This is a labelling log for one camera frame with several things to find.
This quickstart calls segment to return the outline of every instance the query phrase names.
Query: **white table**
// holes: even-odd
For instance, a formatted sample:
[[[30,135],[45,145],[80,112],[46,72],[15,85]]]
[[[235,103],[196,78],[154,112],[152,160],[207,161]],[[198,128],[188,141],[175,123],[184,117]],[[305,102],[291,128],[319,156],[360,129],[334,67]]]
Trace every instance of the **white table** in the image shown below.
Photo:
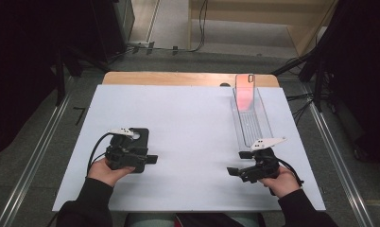
[[[287,141],[275,155],[298,171],[304,190],[325,210],[302,141],[281,88],[259,88],[274,136]],[[84,183],[96,141],[109,129],[148,128],[148,153],[159,156],[141,174],[115,186],[110,209],[128,212],[255,212],[280,210],[277,198],[260,183],[242,183],[226,167],[241,160],[233,125],[229,87],[99,85],[75,146],[53,211],[75,200]],[[105,151],[110,137],[99,145]]]

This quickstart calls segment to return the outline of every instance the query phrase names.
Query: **black cable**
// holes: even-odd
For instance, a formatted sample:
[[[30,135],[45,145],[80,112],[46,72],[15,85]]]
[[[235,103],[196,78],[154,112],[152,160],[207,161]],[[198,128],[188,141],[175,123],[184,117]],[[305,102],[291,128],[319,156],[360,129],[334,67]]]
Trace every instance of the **black cable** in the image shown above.
[[[299,60],[300,63],[304,63],[304,61],[301,61],[298,57],[296,57],[296,58],[291,58],[291,59],[287,60],[286,63],[285,63],[285,65],[287,65],[290,61],[295,60],[295,59],[296,59],[296,60]],[[289,73],[291,73],[291,74],[293,74],[293,75],[296,75],[296,76],[299,75],[298,73],[294,73],[294,72],[290,71],[290,69],[287,70],[287,72],[289,72]]]
[[[107,137],[108,135],[112,135],[112,133],[106,133],[106,134],[104,134],[103,136],[101,136],[101,138],[99,138],[99,140],[96,142],[96,144],[95,144],[95,146],[94,146],[94,148],[93,148],[93,151],[91,152],[91,155],[90,155],[90,159],[89,159],[89,163],[88,163],[88,165],[87,165],[87,174],[89,173],[89,171],[90,171],[90,168],[91,168],[91,165],[93,164],[93,157],[94,157],[94,154],[95,154],[95,151],[96,151],[96,149],[98,148],[98,145],[101,143],[101,141],[105,138],[105,137]]]
[[[298,111],[293,113],[294,120],[296,121],[296,126],[299,124],[300,119],[302,118],[302,114],[304,114],[305,110],[310,106],[313,100],[308,100]]]
[[[136,45],[131,45],[134,49],[144,49],[144,50],[169,50],[169,51],[176,51],[176,52],[196,52],[199,51],[203,46],[204,46],[204,41],[205,41],[205,20],[207,17],[207,9],[208,9],[208,0],[204,0],[202,3],[201,9],[199,11],[199,29],[201,31],[201,40],[199,42],[199,46],[196,49],[169,49],[169,48],[159,48],[159,47],[142,47],[142,46],[136,46]]]
[[[257,157],[258,157],[258,159],[263,159],[263,160],[269,159],[269,160],[274,160],[274,161],[277,161],[278,163],[281,163],[284,167],[289,169],[294,174],[294,177],[296,178],[296,181],[299,184],[299,186],[302,186],[302,183],[304,183],[304,181],[302,181],[300,179],[299,175],[297,174],[296,169],[294,169],[289,163],[285,162],[284,160],[279,159],[277,157],[266,156],[266,155],[263,155],[263,156],[258,155]]]
[[[101,143],[101,141],[102,141],[105,137],[107,137],[108,135],[112,135],[112,133],[109,133],[109,132],[108,132],[108,133],[104,134],[104,135],[101,136],[101,138],[99,138],[99,140],[96,142],[96,144],[95,144],[95,146],[94,146],[94,148],[93,148],[93,151],[92,151],[92,153],[91,153],[91,155],[90,155],[89,163],[88,163],[88,165],[87,165],[87,174],[89,173],[90,168],[91,168],[91,166],[93,165],[93,163],[94,163],[99,157],[101,157],[102,155],[105,154],[105,152],[104,152],[104,153],[102,153],[101,155],[98,155],[98,156],[93,160],[93,157],[94,157],[94,154],[95,154],[96,149],[98,148],[98,146],[99,146],[99,144]],[[55,218],[57,218],[57,216],[58,216],[58,212],[54,215],[54,217],[52,217],[52,219],[49,221],[49,223],[46,225],[46,227],[50,227],[50,226],[52,225],[52,222],[54,222]]]
[[[98,155],[96,158],[93,159],[93,161],[91,162],[91,166],[93,165],[93,163],[95,163],[96,160],[98,160],[102,155],[105,155],[105,152]]]
[[[294,177],[296,178],[297,183],[299,184],[299,186],[302,186],[302,183],[304,183],[304,181],[302,181],[302,180],[300,179],[299,175],[298,175],[297,172],[296,172],[296,169],[294,169],[289,163],[285,162],[285,161],[282,160],[282,159],[278,159],[278,158],[277,158],[277,160],[278,160],[278,162],[282,163],[286,168],[288,168],[290,171],[293,172]]]

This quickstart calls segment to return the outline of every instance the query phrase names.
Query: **floor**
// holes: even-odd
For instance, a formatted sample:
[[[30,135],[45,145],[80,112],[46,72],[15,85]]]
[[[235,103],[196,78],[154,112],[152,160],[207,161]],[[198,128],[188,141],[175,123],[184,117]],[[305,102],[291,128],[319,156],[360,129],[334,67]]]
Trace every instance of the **floor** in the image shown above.
[[[186,2],[186,0],[132,0],[137,20],[130,36],[130,44],[148,46],[154,43],[154,47],[160,48],[171,49],[173,46],[186,48],[188,44]],[[193,31],[191,47],[195,48],[199,45],[200,38],[198,21],[193,21]],[[261,62],[262,58],[268,59],[267,62],[272,67],[277,67],[286,60],[298,57],[285,26],[212,21],[206,22],[205,44],[198,53],[183,54],[173,58],[172,54],[168,53],[160,52],[149,56],[140,51],[135,55],[127,56],[123,61],[117,60],[113,64],[113,69],[268,73],[268,70],[272,69]],[[215,54],[227,56],[222,60],[217,59],[219,55]],[[294,68],[291,71],[278,77],[286,95],[298,95],[305,92],[305,89],[309,89],[309,84],[301,84],[297,77],[292,75],[292,73],[297,74],[300,69]],[[15,185],[20,181],[27,163],[31,162],[27,151],[34,150],[34,153],[41,149],[36,147],[39,138],[46,142],[47,152],[41,154],[39,151],[41,155],[38,157],[41,164],[33,169],[36,172],[35,176],[28,179],[27,188],[21,188],[23,190],[19,195],[15,194],[22,199],[17,200],[17,203],[13,205],[18,210],[10,214],[9,222],[0,226],[44,226],[52,218],[53,213],[50,207],[58,193],[64,166],[69,161],[80,132],[83,120],[79,118],[80,108],[89,106],[96,85],[102,82],[100,75],[102,73],[99,70],[89,68],[82,79],[67,80],[72,92],[68,94],[70,99],[64,106],[64,114],[60,118],[59,125],[51,129],[55,135],[52,141],[46,141],[47,138],[43,138],[43,129],[47,128],[48,120],[55,117],[55,111],[59,110],[54,107],[56,94],[51,94],[44,101],[26,123],[14,143],[0,155],[1,216],[3,208],[8,206],[7,201],[16,199],[11,198],[10,195],[13,194]],[[289,102],[292,111],[299,110],[304,104],[305,100]],[[328,131],[325,134],[324,129],[319,127],[322,122],[330,129],[329,137],[335,140],[334,144],[325,140],[324,137],[328,135]],[[298,129],[307,156],[311,157],[310,164],[321,188],[328,213],[336,219],[339,226],[380,226],[380,165],[363,163],[354,158],[353,146],[341,124],[325,105],[323,113],[314,113],[314,108],[306,111]],[[337,169],[336,162],[339,157],[336,151],[340,151],[340,160],[343,161],[346,169]],[[341,175],[345,175],[345,172],[346,175],[350,175],[351,181],[347,176],[346,181],[343,181],[344,176]],[[357,206],[357,210],[351,200],[355,193],[363,201],[363,206]],[[365,214],[371,222],[361,222],[362,220],[357,218]],[[122,213],[113,212],[112,216],[116,222],[120,223],[125,218]],[[283,224],[283,217],[279,213],[267,213],[265,218],[268,226]]]

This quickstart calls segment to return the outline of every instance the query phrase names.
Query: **black stand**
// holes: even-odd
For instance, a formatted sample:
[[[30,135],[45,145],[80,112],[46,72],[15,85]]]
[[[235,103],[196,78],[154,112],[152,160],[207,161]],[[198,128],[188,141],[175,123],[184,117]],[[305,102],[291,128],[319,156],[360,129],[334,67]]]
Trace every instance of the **black stand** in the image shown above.
[[[104,73],[108,73],[111,69],[104,63],[99,62],[90,56],[84,54],[79,49],[72,45],[60,45],[56,47],[56,73],[57,73],[57,106],[59,106],[66,95],[65,83],[64,83],[64,73],[63,64],[65,63],[72,77],[80,77],[83,69],[78,63],[78,59],[83,59],[88,63],[92,64],[94,67],[102,70]]]
[[[320,95],[322,91],[322,82],[326,71],[326,62],[328,53],[331,51],[331,46],[336,42],[334,34],[341,32],[339,30],[339,24],[348,15],[348,4],[352,4],[353,1],[339,1],[337,8],[325,33],[317,43],[317,45],[309,53],[305,54],[293,60],[281,68],[271,72],[272,75],[278,77],[282,73],[302,64],[305,62],[302,71],[299,74],[299,80],[301,82],[309,81],[314,74],[316,74],[316,84],[314,91],[314,104],[321,112],[320,108]]]

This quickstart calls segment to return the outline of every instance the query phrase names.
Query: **black jacket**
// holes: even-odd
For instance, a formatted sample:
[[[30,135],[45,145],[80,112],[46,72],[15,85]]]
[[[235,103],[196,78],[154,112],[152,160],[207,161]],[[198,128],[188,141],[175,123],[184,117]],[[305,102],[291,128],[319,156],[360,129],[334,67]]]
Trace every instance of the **black jacket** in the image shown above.
[[[60,209],[57,227],[112,227],[112,216],[108,208],[112,192],[111,186],[95,179],[86,178],[78,199],[67,201]],[[329,215],[314,209],[301,189],[279,199],[279,204],[285,215],[285,227],[337,226]],[[178,214],[178,217],[183,227],[221,226],[225,223],[228,226],[241,226],[224,214],[190,213]]]

